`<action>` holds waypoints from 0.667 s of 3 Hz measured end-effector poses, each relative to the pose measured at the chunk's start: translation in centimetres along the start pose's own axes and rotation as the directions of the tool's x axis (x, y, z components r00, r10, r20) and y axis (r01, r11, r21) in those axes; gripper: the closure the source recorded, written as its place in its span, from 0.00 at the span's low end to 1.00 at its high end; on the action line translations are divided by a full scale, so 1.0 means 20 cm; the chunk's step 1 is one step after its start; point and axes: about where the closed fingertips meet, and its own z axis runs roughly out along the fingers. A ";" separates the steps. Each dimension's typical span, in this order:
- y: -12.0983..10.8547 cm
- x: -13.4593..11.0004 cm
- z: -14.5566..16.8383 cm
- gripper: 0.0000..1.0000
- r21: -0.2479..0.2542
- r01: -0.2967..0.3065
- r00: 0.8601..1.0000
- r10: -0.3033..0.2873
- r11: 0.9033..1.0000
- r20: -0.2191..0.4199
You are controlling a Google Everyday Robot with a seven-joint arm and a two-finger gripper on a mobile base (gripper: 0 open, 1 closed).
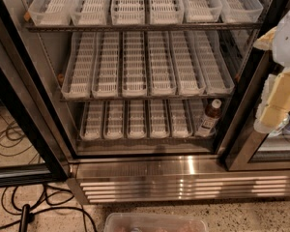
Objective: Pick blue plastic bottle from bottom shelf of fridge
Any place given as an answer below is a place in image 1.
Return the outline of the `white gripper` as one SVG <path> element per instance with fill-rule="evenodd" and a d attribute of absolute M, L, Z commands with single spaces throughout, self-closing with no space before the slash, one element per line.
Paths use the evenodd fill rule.
<path fill-rule="evenodd" d="M 290 68 L 290 10 L 277 28 L 258 38 L 253 46 L 260 50 L 273 48 L 274 61 Z M 277 130 L 290 112 L 290 69 L 278 75 L 270 74 L 264 83 L 253 127 L 260 133 Z"/>

